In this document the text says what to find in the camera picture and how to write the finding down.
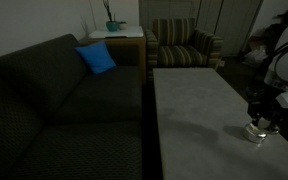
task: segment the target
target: dark gray sofa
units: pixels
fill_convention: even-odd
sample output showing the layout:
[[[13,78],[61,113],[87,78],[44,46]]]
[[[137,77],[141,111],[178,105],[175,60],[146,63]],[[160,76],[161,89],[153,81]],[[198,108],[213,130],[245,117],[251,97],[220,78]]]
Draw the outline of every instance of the dark gray sofa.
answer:
[[[0,57],[0,179],[142,179],[131,47],[108,47],[117,67],[93,75],[77,46],[68,34]]]

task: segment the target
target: blue pillow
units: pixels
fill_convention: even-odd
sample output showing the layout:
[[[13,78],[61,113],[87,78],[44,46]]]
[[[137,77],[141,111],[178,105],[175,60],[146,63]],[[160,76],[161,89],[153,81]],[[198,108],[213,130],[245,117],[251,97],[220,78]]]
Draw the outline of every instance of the blue pillow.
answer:
[[[94,74],[99,74],[116,66],[107,51],[104,40],[85,47],[76,47],[75,50],[82,56]]]

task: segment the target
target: green plant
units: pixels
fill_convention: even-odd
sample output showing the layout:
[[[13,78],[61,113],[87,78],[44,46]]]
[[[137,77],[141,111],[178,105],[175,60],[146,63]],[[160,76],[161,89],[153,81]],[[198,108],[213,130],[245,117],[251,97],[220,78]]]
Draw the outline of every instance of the green plant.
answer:
[[[103,0],[103,4],[104,4],[104,7],[105,7],[105,9],[107,11],[108,18],[112,22],[112,14],[111,14],[111,11],[110,11],[110,2],[108,0]]]

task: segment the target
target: striped armchair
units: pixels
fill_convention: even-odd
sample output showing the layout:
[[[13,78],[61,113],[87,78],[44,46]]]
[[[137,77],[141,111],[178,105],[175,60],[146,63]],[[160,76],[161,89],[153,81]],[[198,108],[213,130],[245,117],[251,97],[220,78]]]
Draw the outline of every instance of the striped armchair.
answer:
[[[153,30],[145,30],[147,82],[153,68],[217,68],[223,39],[194,28],[195,19],[155,19]]]

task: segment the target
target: white wall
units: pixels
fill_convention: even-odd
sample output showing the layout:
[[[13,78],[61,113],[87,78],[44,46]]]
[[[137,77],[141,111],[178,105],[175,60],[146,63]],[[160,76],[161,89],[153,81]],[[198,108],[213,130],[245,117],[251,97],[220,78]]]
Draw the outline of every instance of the white wall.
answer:
[[[139,24],[138,0],[110,1],[119,19]],[[82,19],[95,30],[90,2],[100,26],[108,19],[102,0],[0,0],[0,56],[67,33],[82,39]]]
[[[288,11],[288,0],[263,0],[250,35],[260,36],[271,24],[280,23],[276,16]]]

